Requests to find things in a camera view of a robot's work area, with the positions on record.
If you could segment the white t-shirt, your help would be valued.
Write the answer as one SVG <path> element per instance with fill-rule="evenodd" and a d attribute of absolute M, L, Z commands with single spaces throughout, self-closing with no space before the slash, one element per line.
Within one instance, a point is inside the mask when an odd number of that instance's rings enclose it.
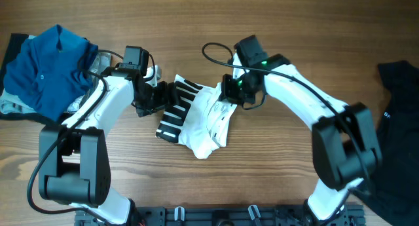
<path fill-rule="evenodd" d="M 237 105 L 219 100 L 221 83 L 213 88 L 176 75 L 175 88 L 181 100 L 165 109 L 156 137 L 187 146 L 198 159 L 226 147 L 230 118 Z"/>

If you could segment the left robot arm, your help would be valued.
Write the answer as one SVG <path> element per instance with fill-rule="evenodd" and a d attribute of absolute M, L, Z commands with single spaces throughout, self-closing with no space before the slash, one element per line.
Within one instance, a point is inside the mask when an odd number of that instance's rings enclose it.
<path fill-rule="evenodd" d="M 144 225 L 133 200 L 111 187 L 105 138 L 122 112 L 134 106 L 139 117 L 179 103 L 175 87 L 160 81 L 153 56 L 127 46 L 122 62 L 97 76 L 94 93 L 80 110 L 39 135 L 39 162 L 27 186 L 29 205 L 42 214 L 61 214 L 35 205 L 33 184 L 45 200 L 68 212 L 84 212 L 103 225 Z"/>

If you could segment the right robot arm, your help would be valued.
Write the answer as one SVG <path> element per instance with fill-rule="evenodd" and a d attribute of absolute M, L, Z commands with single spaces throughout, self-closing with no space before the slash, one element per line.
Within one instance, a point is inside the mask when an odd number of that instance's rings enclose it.
<path fill-rule="evenodd" d="M 326 225 L 341 216 L 346 199 L 362 184 L 374 192 L 371 174 L 382 165 L 371 111 L 363 103 L 348 105 L 304 78 L 285 56 L 269 56 L 257 37 L 235 44 L 226 64 L 221 101 L 250 104 L 271 96 L 285 104 L 310 129 L 312 160 L 319 180 L 304 203 L 303 225 Z"/>

